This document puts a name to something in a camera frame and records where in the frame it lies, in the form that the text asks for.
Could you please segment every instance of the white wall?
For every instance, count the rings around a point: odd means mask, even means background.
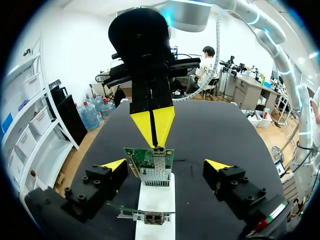
[[[95,83],[100,70],[110,68],[116,51],[108,38],[112,18],[47,7],[34,17],[17,43],[10,70],[43,35],[43,61],[49,83],[60,79],[76,103],[91,94],[89,83]]]
[[[184,32],[172,28],[170,45],[178,47],[178,53],[202,54],[205,46],[216,49],[217,13],[210,14],[207,26],[202,32]],[[256,40],[255,35],[241,21],[231,15],[224,15],[220,27],[220,60],[227,61],[234,56],[236,64],[243,63],[248,67],[254,65],[270,80],[273,59]]]

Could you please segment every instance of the black panel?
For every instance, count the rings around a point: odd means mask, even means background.
[[[80,145],[88,131],[79,116],[72,95],[68,95],[56,108],[66,129],[68,129],[76,144]]]

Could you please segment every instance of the green circuit board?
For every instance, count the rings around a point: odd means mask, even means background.
[[[154,163],[154,152],[152,149],[140,149],[140,148],[128,148],[124,147],[124,152],[130,156],[131,160],[134,162],[136,168],[155,168]],[[172,169],[172,164],[174,161],[174,149],[165,150],[165,168]]]

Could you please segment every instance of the desk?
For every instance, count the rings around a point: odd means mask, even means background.
[[[256,129],[234,104],[188,100],[174,103],[175,118],[166,141],[175,160],[175,239],[236,240],[245,226],[225,202],[219,202],[202,176],[204,159],[238,165],[267,198],[283,195],[271,155]],[[123,147],[149,148],[124,102],[111,114],[86,152],[73,181],[81,181],[92,164],[105,164],[128,156]],[[113,199],[118,205],[138,207],[140,179],[129,175]],[[116,218],[119,211],[104,205],[86,224],[103,236],[135,239],[136,223]]]
[[[237,103],[240,109],[255,110],[260,95],[266,98],[265,105],[263,104],[263,106],[272,111],[278,93],[270,87],[262,86],[253,77],[246,75],[237,76],[232,101]]]

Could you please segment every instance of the white cable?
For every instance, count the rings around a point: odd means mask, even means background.
[[[198,95],[210,83],[210,81],[212,80],[212,78],[216,74],[217,67],[218,67],[218,64],[219,64],[219,59],[220,59],[220,23],[221,23],[221,18],[224,15],[225,12],[226,12],[225,10],[219,12],[218,18],[216,20],[216,54],[215,54],[214,66],[213,66],[213,69],[212,69],[210,75],[208,76],[206,81],[199,87],[199,89],[197,91],[195,91],[191,95],[183,97],[183,98],[173,98],[172,99],[173,102],[183,102],[183,101],[186,101],[186,100],[194,98],[196,95]]]

